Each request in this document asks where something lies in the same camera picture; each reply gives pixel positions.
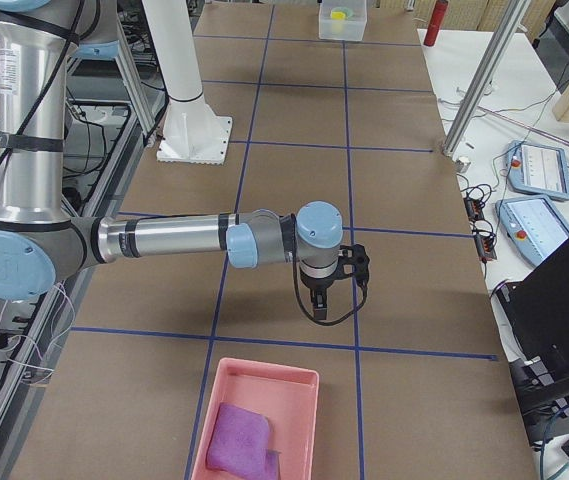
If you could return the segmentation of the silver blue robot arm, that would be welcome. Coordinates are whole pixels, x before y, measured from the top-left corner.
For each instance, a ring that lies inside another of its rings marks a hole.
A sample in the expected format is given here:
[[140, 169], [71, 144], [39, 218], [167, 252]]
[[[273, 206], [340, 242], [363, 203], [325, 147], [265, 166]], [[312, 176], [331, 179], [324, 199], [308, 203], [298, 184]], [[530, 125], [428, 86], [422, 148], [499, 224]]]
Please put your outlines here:
[[295, 215], [170, 216], [116, 221], [61, 206], [67, 60], [125, 45], [113, 1], [0, 1], [0, 298], [26, 300], [120, 257], [223, 251], [237, 268], [288, 262], [326, 323], [345, 262], [342, 218], [315, 201]]

